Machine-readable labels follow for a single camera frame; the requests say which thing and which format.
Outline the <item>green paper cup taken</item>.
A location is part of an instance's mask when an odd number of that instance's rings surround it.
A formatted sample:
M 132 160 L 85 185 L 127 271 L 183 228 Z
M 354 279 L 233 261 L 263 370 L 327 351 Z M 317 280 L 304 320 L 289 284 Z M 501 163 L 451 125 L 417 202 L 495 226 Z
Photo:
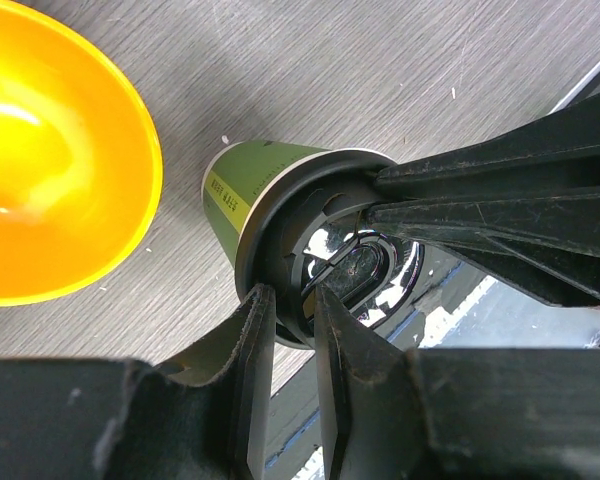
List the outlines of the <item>green paper cup taken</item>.
M 267 140 L 235 143 L 208 165 L 201 186 L 204 214 L 231 264 L 252 208 L 268 186 L 292 165 L 325 150 Z

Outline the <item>black plastic coffee lid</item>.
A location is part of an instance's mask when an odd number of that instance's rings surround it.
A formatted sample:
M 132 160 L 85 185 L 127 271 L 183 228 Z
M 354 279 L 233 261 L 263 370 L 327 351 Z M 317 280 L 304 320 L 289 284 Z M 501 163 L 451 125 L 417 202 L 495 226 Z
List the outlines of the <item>black plastic coffee lid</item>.
M 321 151 L 292 162 L 257 195 L 238 241 L 235 285 L 239 296 L 258 283 L 274 288 L 277 342 L 313 348 L 320 284 L 369 328 L 406 316 L 425 248 L 365 217 L 385 200 L 375 175 L 393 163 L 371 150 Z

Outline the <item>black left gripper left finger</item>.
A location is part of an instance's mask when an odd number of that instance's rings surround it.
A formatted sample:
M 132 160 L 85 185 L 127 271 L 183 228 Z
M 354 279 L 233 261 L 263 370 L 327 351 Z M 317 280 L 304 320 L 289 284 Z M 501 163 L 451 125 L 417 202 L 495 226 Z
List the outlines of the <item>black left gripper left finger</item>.
M 275 294 L 158 366 L 0 358 L 0 479 L 259 479 Z

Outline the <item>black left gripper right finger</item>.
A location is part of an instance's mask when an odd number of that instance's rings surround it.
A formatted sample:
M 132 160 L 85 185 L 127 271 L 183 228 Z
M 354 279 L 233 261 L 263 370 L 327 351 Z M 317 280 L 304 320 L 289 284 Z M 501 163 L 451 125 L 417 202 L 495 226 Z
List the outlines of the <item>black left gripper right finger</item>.
M 600 349 L 403 351 L 315 290 L 329 479 L 600 479 Z

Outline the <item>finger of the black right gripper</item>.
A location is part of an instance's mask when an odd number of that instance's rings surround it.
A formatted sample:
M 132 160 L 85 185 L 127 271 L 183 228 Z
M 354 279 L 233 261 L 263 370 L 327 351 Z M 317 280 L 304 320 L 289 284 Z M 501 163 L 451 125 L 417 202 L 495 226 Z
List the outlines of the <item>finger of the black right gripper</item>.
M 600 187 L 600 93 L 490 140 L 382 170 L 395 199 Z
M 385 204 L 367 218 L 544 304 L 600 308 L 600 187 Z

